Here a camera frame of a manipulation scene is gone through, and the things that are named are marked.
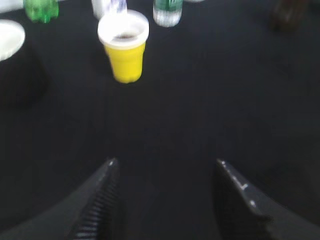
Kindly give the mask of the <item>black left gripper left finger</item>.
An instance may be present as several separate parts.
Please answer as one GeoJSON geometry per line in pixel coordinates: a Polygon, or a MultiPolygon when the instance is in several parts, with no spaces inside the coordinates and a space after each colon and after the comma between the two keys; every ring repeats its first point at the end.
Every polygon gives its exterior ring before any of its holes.
{"type": "Polygon", "coordinates": [[[46,212],[2,233],[2,240],[110,240],[119,221],[119,162],[108,159],[46,212]]]}

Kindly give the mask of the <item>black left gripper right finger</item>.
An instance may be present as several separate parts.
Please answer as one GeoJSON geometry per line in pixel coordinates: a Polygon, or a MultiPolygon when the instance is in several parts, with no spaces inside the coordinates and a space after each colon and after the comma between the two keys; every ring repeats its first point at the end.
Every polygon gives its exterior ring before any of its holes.
{"type": "Polygon", "coordinates": [[[214,210],[224,240],[318,240],[320,228],[268,197],[230,163],[218,158],[214,210]]]}

